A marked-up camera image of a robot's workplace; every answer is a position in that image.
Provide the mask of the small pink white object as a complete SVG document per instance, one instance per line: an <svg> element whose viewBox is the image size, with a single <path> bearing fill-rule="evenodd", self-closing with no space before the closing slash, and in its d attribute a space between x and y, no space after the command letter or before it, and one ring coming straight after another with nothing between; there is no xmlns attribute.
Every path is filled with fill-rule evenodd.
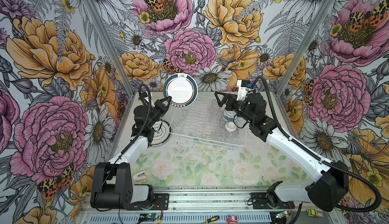
<svg viewBox="0 0 389 224"><path fill-rule="evenodd" d="M139 172L139 173L136 173L133 175L133 180L134 181L142 181L142 180L145 180L147 179L147 174L145 171L142 171L142 172Z"/></svg>

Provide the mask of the clear glass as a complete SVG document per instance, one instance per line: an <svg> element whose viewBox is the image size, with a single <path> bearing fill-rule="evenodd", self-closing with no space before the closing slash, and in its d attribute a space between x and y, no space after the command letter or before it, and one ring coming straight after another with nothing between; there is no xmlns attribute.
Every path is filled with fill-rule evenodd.
<svg viewBox="0 0 389 224"><path fill-rule="evenodd" d="M216 99L212 100L208 109L209 109L209 113L211 115L219 115L220 114L220 107L219 107Z"/></svg>
<svg viewBox="0 0 389 224"><path fill-rule="evenodd" d="M227 139L228 131L225 128L217 128L213 137L216 142L225 143Z"/></svg>

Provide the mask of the yellow handled screwdriver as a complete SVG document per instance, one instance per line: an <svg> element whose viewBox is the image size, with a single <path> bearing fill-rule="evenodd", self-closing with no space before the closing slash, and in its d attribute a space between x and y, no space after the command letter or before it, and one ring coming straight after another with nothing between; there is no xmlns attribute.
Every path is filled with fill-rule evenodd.
<svg viewBox="0 0 389 224"><path fill-rule="evenodd" d="M215 222L215 221L218 221L220 219L220 216L214 216L214 217L211 217L209 219L206 219L204 222L202 222L201 224L210 224L212 222Z"/></svg>

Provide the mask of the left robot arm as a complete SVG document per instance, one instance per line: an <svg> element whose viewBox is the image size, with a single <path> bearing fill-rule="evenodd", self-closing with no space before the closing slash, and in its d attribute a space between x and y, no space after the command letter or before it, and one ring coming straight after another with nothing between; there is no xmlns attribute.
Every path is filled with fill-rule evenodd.
<svg viewBox="0 0 389 224"><path fill-rule="evenodd" d="M172 97L134 109L135 123L129 144L108 162L98 163L94 170L90 205L95 209L150 209L154 205L151 185L133 183L131 165L153 141L154 125L168 112Z"/></svg>

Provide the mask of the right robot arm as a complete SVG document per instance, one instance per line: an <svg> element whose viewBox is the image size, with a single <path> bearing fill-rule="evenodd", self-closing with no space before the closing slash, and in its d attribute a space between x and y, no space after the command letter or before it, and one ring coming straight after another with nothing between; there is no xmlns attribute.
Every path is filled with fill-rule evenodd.
<svg viewBox="0 0 389 224"><path fill-rule="evenodd" d="M348 177L342 173L347 169L345 164L337 162L333 167L327 166L327 158L305 145L299 147L296 138L284 134L282 126L266 114L266 101L260 93L249 94L244 101L238 100L235 94L224 92L215 92L215 97L221 108L243 118L256 137L280 150L309 176L311 181L300 185L276 181L267 190L273 205L298 201L313 203L326 212L336 207L348 192Z"/></svg>

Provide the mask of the blue white porcelain bowl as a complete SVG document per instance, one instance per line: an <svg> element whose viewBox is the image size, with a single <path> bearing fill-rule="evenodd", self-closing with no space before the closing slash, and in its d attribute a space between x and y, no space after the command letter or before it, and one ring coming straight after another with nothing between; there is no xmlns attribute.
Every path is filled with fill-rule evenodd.
<svg viewBox="0 0 389 224"><path fill-rule="evenodd" d="M234 111L224 110L222 113L222 119L225 122L233 122L237 114Z"/></svg>

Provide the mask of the green rimmed plate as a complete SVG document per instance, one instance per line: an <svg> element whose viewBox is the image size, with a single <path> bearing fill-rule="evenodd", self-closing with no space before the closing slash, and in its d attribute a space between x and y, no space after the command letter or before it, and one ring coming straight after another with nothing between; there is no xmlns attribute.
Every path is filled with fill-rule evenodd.
<svg viewBox="0 0 389 224"><path fill-rule="evenodd" d="M164 97L171 97L170 104L183 108L195 102L198 86L193 77L185 73L177 73L167 78L163 86Z"/></svg>

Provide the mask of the small green display device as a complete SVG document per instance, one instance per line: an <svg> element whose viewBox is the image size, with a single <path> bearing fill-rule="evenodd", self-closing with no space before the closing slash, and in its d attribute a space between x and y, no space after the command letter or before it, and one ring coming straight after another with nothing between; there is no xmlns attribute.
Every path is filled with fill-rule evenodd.
<svg viewBox="0 0 389 224"><path fill-rule="evenodd" d="M318 210L318 209L307 209L307 215L309 217L313 217L313 218L323 218L324 215L323 215L323 212L321 210Z"/></svg>

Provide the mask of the pink round object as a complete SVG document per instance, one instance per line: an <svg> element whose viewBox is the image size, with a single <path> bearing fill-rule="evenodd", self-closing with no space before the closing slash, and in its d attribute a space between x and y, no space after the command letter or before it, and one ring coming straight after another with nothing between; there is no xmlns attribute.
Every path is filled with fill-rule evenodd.
<svg viewBox="0 0 389 224"><path fill-rule="evenodd" d="M227 224L237 224L238 223L238 217L235 215L230 215L227 218Z"/></svg>

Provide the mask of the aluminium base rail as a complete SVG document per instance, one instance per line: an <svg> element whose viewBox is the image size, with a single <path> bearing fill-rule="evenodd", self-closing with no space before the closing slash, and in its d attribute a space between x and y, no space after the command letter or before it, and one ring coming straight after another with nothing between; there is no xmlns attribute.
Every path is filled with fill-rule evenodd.
<svg viewBox="0 0 389 224"><path fill-rule="evenodd" d="M163 187L155 194L169 194L168 212L253 212L247 204L252 193L266 193L266 187Z"/></svg>

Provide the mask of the white plate cloud emblem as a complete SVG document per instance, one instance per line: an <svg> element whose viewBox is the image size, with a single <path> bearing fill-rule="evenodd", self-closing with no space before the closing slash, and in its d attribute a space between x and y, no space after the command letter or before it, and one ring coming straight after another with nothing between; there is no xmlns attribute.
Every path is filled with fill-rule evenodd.
<svg viewBox="0 0 389 224"><path fill-rule="evenodd" d="M149 144L150 147L158 147L166 143L172 134L172 127L169 122L161 119L153 125L154 137L152 142Z"/></svg>

